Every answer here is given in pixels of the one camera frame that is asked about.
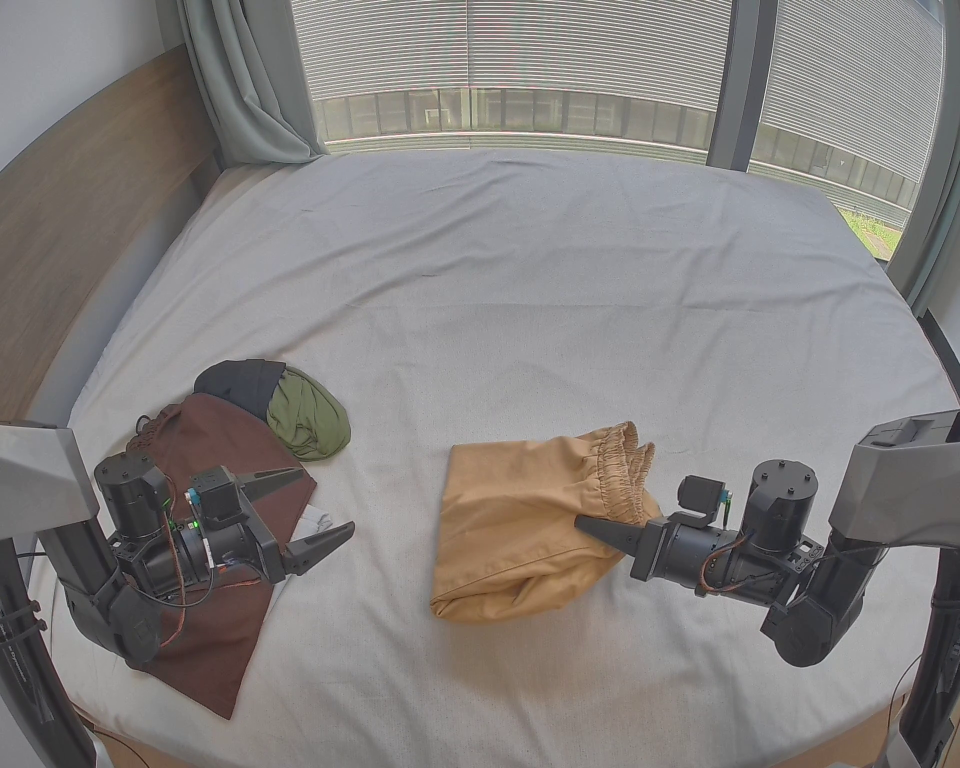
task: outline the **wooden headboard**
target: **wooden headboard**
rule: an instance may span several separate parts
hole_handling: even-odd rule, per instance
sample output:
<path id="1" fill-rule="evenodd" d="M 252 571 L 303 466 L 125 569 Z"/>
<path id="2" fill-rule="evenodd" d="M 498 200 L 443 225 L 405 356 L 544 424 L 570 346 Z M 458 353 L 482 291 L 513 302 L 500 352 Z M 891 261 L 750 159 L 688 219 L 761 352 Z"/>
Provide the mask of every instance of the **wooden headboard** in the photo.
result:
<path id="1" fill-rule="evenodd" d="M 97 285 L 215 147 L 180 46 L 88 99 L 0 172 L 0 420 L 26 416 Z"/>

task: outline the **folded tan pants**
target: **folded tan pants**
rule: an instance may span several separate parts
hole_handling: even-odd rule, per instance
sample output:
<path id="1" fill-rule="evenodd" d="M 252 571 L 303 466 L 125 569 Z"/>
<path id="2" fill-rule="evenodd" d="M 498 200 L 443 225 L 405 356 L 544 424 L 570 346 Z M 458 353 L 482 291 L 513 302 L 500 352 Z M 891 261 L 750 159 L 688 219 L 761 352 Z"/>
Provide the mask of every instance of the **folded tan pants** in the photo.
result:
<path id="1" fill-rule="evenodd" d="M 623 554 L 573 527 L 576 515 L 645 524 L 652 443 L 630 421 L 545 443 L 454 445 L 440 512 L 430 609 L 485 623 L 562 608 Z"/>

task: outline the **bed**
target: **bed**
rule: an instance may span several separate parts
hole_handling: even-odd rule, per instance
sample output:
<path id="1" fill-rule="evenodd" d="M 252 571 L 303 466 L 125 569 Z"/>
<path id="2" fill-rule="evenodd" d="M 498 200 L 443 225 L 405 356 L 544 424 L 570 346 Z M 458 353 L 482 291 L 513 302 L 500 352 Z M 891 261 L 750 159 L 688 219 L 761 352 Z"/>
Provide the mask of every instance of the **bed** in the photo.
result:
<path id="1" fill-rule="evenodd" d="M 742 509 L 753 467 L 815 467 L 825 540 L 852 445 L 956 407 L 909 309 L 815 190 L 635 157 L 436 151 L 224 173 L 113 333 L 70 425 L 92 468 L 226 358 L 285 360 L 346 406 L 308 465 L 354 539 L 284 590 L 225 721 L 32 595 L 71 699 L 202 766 L 764 766 L 885 707 L 920 652 L 933 551 L 891 552 L 823 663 L 762 611 L 618 566 L 560 612 L 428 609 L 452 444 L 631 419 L 666 512 L 689 473 Z M 101 520 L 111 526 L 106 513 Z"/>

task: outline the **headboard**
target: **headboard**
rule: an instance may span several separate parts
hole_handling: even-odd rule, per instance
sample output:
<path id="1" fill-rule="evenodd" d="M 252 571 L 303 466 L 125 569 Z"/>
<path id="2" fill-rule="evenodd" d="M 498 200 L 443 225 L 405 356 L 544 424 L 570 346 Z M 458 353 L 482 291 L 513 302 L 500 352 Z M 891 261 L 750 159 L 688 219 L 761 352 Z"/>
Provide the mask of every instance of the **headboard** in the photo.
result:
<path id="1" fill-rule="evenodd" d="M 0 420 L 26 417 L 87 300 L 215 147 L 180 46 L 92 96 L 0 172 Z"/>

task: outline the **brown shorts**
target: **brown shorts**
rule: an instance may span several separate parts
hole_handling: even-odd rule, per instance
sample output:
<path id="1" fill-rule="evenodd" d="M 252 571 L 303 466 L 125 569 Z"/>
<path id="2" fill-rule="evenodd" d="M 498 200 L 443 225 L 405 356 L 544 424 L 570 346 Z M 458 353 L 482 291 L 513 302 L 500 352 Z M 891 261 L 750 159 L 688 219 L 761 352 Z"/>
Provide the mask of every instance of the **brown shorts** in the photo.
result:
<path id="1" fill-rule="evenodd" d="M 642 525 L 652 443 L 630 421 L 545 443 L 454 445 L 440 512 L 430 610 L 485 623 L 562 608 L 623 554 L 573 527 L 576 515 Z"/>

